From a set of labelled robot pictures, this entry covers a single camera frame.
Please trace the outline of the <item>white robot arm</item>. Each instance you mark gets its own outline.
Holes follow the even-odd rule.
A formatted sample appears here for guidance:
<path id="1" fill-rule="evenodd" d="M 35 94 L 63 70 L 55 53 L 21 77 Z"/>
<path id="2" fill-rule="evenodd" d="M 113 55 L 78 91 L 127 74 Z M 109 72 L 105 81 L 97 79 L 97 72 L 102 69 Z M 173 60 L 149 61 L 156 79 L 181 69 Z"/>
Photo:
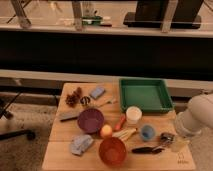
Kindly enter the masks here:
<path id="1" fill-rule="evenodd" d="M 187 109 L 175 117 L 176 135 L 171 151 L 181 151 L 192 137 L 201 133 L 203 127 L 213 129 L 213 94 L 194 96 L 189 100 Z"/>

